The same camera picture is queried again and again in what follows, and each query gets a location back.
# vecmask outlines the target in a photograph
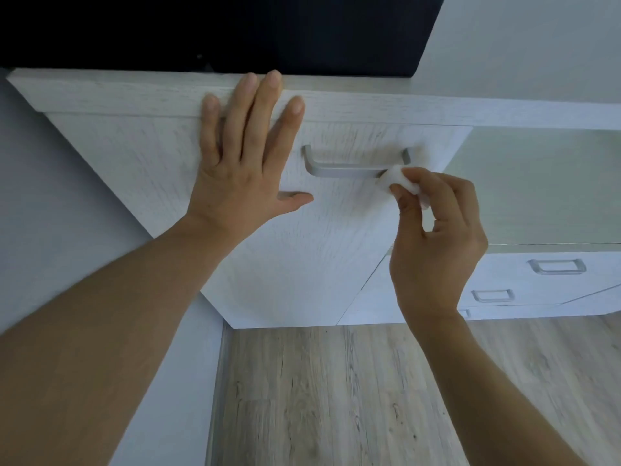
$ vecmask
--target forearm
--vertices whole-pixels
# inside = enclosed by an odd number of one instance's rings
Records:
[[[186,308],[232,248],[185,224],[0,337],[0,462],[107,464]]]
[[[478,346],[461,317],[410,327],[472,466],[584,466]]]

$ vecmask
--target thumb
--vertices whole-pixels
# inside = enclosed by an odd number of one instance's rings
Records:
[[[418,196],[399,184],[392,184],[390,191],[397,200],[400,211],[397,235],[422,235],[423,211]]]
[[[299,210],[304,204],[313,202],[315,198],[310,193],[296,193],[289,197],[278,198],[276,216]]]

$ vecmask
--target baseboard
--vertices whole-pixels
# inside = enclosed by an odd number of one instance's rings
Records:
[[[229,354],[232,334],[233,328],[227,321],[224,321],[220,355],[218,357],[218,370],[215,376],[215,388],[213,389],[213,406],[211,407],[211,423],[209,425],[209,438],[207,439],[205,466],[217,466],[221,463],[222,419],[224,418],[226,389],[229,383]]]

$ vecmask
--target hand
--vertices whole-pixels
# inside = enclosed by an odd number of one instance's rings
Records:
[[[390,272],[403,315],[418,322],[458,316],[457,302],[474,267],[487,250],[479,203],[470,181],[424,168],[404,168],[429,197],[433,232],[424,232],[418,197],[391,186],[400,210]]]
[[[206,224],[233,246],[266,221],[313,200],[308,193],[279,199],[284,165],[304,117],[304,101],[292,98],[269,130],[282,76],[272,71],[259,83],[249,73],[237,84],[218,140],[220,104],[208,94],[202,103],[202,161],[186,219]]]

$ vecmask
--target silver handle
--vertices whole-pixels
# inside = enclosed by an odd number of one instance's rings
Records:
[[[302,147],[302,155],[306,171],[321,178],[379,178],[382,173],[392,167],[392,165],[368,166],[317,162],[312,156],[310,145]],[[412,163],[408,148],[401,153],[401,157],[404,165]]]
[[[545,270],[541,264],[546,263],[573,263],[576,268],[574,270]],[[580,258],[575,260],[529,260],[528,264],[536,274],[582,274],[586,272],[586,265]]]
[[[480,303],[508,303],[509,301],[514,301],[516,295],[511,289],[498,289],[495,291],[471,291],[472,296]],[[496,297],[493,299],[487,299],[485,297],[481,297],[483,293],[507,293],[507,297]]]

